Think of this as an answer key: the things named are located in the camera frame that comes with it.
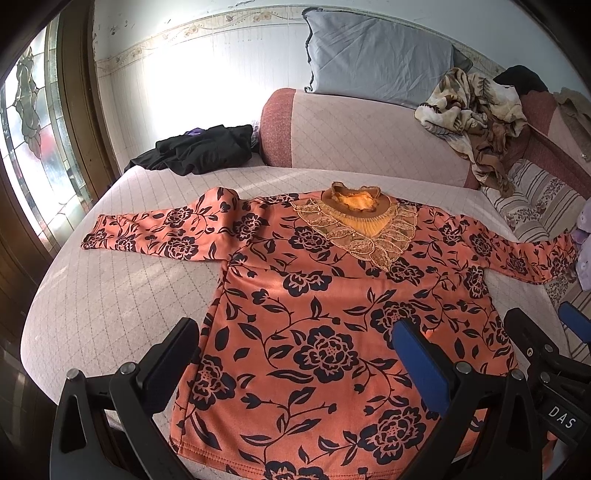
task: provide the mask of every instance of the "dark floor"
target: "dark floor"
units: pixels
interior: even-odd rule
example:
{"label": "dark floor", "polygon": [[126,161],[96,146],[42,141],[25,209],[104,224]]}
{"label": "dark floor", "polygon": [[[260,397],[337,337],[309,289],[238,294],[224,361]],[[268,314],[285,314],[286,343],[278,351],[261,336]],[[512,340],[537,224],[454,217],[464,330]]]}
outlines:
{"label": "dark floor", "polygon": [[[22,367],[18,348],[0,344],[0,476],[46,480],[56,405]],[[10,475],[7,474],[10,460]]]}

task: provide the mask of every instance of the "stained glass window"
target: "stained glass window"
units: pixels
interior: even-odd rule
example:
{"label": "stained glass window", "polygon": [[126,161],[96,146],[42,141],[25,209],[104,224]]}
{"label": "stained glass window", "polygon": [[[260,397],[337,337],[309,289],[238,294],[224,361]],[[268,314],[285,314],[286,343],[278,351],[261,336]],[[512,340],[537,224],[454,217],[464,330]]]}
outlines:
{"label": "stained glass window", "polygon": [[54,256],[92,207],[61,108],[58,21],[35,37],[0,87],[0,156],[25,216]]}

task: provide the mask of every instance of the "shirt sleeve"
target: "shirt sleeve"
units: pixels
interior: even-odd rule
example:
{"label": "shirt sleeve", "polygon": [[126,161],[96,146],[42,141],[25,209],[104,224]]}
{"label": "shirt sleeve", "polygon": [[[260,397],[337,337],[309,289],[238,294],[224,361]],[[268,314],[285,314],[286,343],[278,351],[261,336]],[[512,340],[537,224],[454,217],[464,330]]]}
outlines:
{"label": "shirt sleeve", "polygon": [[570,235],[565,232],[549,241],[511,242],[490,231],[478,220],[462,216],[462,235],[475,253],[474,260],[509,277],[542,284],[564,274],[577,258]]}
{"label": "shirt sleeve", "polygon": [[177,260],[226,260],[268,226],[257,202],[234,190],[208,190],[187,206],[125,215],[99,215],[83,249],[107,248]]}

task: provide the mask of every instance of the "blue gripper pad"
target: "blue gripper pad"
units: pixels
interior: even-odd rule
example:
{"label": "blue gripper pad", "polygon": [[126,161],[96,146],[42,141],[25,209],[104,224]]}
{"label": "blue gripper pad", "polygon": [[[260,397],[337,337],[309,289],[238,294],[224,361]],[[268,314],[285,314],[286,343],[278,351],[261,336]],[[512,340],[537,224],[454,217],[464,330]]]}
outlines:
{"label": "blue gripper pad", "polygon": [[558,318],[584,343],[591,343],[591,322],[589,319],[573,307],[569,302],[564,301],[558,307]]}
{"label": "blue gripper pad", "polygon": [[427,340],[406,321],[399,320],[392,327],[392,346],[421,398],[431,411],[445,415],[450,405],[450,387],[446,377],[429,354]]}

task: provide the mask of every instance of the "folded black garment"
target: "folded black garment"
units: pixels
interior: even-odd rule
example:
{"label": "folded black garment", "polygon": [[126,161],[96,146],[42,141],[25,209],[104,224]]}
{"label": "folded black garment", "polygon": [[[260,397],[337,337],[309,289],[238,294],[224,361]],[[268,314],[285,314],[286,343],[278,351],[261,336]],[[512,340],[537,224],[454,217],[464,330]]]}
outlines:
{"label": "folded black garment", "polygon": [[220,168],[239,167],[251,159],[252,125],[211,127],[197,136],[179,135],[156,142],[156,148],[142,153],[125,167],[146,170],[169,168],[177,175],[203,174]]}
{"label": "folded black garment", "polygon": [[513,85],[519,96],[527,95],[532,90],[535,92],[548,91],[548,87],[542,82],[539,75],[523,65],[509,67],[493,80],[499,85]]}

